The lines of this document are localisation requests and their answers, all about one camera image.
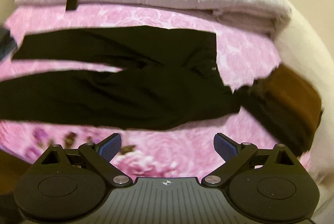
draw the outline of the metal screw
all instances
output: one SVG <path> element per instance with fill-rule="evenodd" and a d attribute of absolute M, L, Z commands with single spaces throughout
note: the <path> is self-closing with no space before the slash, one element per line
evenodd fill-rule
<path fill-rule="evenodd" d="M 119 175 L 114 177 L 114 182 L 117 184 L 125 184 L 129 181 L 130 179 L 128 178 L 128 176 L 124 176 L 124 175 Z"/>
<path fill-rule="evenodd" d="M 220 177 L 215 175 L 206 176 L 204 180 L 209 184 L 217 184 L 221 181 Z"/>

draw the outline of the pink floral bedsheet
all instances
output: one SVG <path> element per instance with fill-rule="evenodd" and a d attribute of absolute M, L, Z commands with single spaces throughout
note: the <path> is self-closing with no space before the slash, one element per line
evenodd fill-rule
<path fill-rule="evenodd" d="M 202 11 L 170 10 L 120 4 L 85 4 L 76 11 L 65 12 L 64 6 L 19 7 L 6 21 L 12 36 L 20 44 L 26 33 L 63 28 L 121 27 L 151 25 L 162 28 L 191 28 L 217 34 L 217 63 L 222 80 L 232 89 L 252 84 L 267 76 L 280 62 L 273 42 L 266 36 L 231 28 L 215 22 Z M 49 70 L 90 69 L 118 71 L 105 65 L 71 61 L 14 61 L 0 64 L 0 81 Z M 153 132 L 119 130 L 73 125 L 54 125 L 0 121 L 0 147 L 27 162 L 34 162 L 52 143 L 64 148 L 99 142 L 118 132 L 122 145 L 134 150 L 118 154 L 111 163 L 135 179 L 144 177 L 190 177 L 200 180 L 224 161 L 213 148 L 213 137 L 222 132 L 236 142 L 252 142 L 259 148 L 272 148 L 277 141 L 241 109 L 238 114 L 218 119 L 189 122 L 177 128 Z M 308 156 L 301 162 L 308 166 Z"/>

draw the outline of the wooden floor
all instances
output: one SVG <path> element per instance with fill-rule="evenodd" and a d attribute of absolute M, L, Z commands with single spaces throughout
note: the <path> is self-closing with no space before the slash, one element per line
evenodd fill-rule
<path fill-rule="evenodd" d="M 30 164 L 0 150 L 0 195 L 10 193 Z"/>

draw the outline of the bedsheet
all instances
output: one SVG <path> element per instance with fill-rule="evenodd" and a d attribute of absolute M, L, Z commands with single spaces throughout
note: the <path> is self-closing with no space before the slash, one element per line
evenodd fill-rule
<path fill-rule="evenodd" d="M 204 11 L 123 4 L 83 4 L 76 11 L 65 12 L 64 6 L 22 6 L 15 10 L 5 25 L 10 28 L 19 45 L 27 33 L 63 28 L 151 25 L 215 32 L 218 70 L 224 83 L 233 90 L 243 84 L 252 84 L 255 78 L 268 76 L 280 62 L 278 52 L 267 36 L 222 25 Z M 106 65 L 72 61 L 11 62 L 8 58 L 0 64 L 0 81 L 66 69 L 120 70 Z M 213 148 L 213 137 L 217 132 L 226 134 L 238 143 L 252 142 L 259 148 L 272 148 L 277 143 L 241 108 L 238 114 L 189 122 L 161 132 L 2 120 L 0 148 L 33 163 L 52 143 L 61 144 L 64 148 L 77 148 L 84 142 L 99 142 L 114 132 L 120 133 L 123 146 L 135 146 L 133 152 L 118 154 L 111 161 L 132 179 L 137 176 L 197 176 L 201 180 L 224 163 Z M 300 161 L 308 169 L 310 162 L 307 153 Z"/>

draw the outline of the pant leg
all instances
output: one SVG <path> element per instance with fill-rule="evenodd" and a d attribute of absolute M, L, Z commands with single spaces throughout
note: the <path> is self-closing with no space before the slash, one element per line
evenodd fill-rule
<path fill-rule="evenodd" d="M 170 129 L 239 111 L 228 87 L 187 69 L 59 71 L 0 83 L 0 119 Z"/>

